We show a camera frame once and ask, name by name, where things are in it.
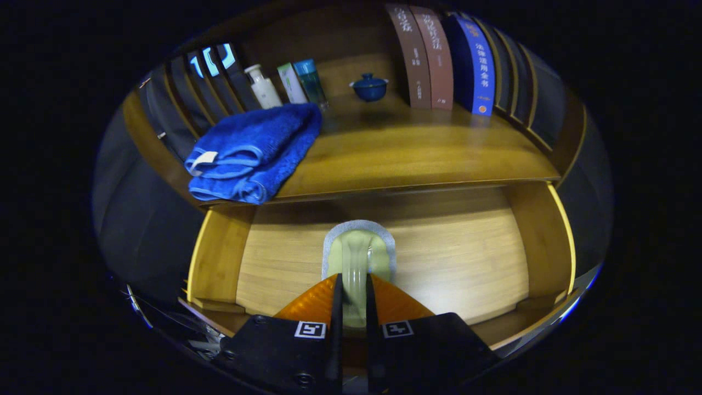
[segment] wooden drawer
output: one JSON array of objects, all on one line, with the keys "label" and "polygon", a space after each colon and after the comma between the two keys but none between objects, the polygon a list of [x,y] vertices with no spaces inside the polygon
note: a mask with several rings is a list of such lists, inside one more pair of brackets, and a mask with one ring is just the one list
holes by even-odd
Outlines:
[{"label": "wooden drawer", "polygon": [[567,217],[551,184],[535,181],[214,207],[194,249],[187,301],[205,316],[272,316],[321,280],[324,236],[352,219],[378,222],[395,238],[395,285],[435,313],[456,312],[493,348],[548,317],[573,289]]}]

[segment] screw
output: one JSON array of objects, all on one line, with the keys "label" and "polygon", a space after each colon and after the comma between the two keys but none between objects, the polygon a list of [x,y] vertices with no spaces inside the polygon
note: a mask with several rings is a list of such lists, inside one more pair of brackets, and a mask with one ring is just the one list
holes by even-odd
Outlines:
[{"label": "screw", "polygon": [[314,384],[314,377],[308,373],[298,373],[295,380],[300,387],[308,387]]}]

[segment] teal bottle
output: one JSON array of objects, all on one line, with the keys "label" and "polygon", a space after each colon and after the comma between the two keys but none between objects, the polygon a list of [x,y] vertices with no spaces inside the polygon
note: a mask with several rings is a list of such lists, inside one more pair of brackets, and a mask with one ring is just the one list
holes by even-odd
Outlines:
[{"label": "teal bottle", "polygon": [[302,60],[294,63],[293,67],[295,67],[295,72],[300,77],[300,82],[302,82],[307,98],[311,102],[316,103],[322,111],[329,108],[329,102],[324,95],[324,91],[322,91],[322,84],[319,83],[319,75],[317,74],[317,68],[314,66],[314,61],[312,59]]}]

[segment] white bottle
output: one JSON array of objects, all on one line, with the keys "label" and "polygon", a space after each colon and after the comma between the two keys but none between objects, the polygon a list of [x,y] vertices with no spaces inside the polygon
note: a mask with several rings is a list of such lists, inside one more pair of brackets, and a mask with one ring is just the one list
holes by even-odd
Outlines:
[{"label": "white bottle", "polygon": [[278,97],[278,93],[273,87],[273,83],[270,81],[270,78],[263,78],[263,74],[261,74],[260,69],[261,65],[253,65],[246,68],[244,72],[253,80],[251,89],[253,89],[253,94],[256,95],[261,107],[266,110],[268,108],[283,105],[283,103],[280,101],[280,97]]}]

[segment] brown book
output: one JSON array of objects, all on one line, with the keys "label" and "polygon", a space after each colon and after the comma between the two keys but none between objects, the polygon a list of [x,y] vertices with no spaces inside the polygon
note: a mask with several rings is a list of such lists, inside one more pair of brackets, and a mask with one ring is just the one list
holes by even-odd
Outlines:
[{"label": "brown book", "polygon": [[431,108],[431,83],[427,51],[424,48],[422,34],[419,32],[417,21],[408,6],[401,4],[386,4],[392,24],[399,37],[402,47],[402,57],[407,70],[409,85],[409,105],[416,108]]},{"label": "brown book", "polygon": [[409,6],[419,25],[429,60],[432,108],[453,107],[453,65],[451,51],[439,18],[429,8]]}]

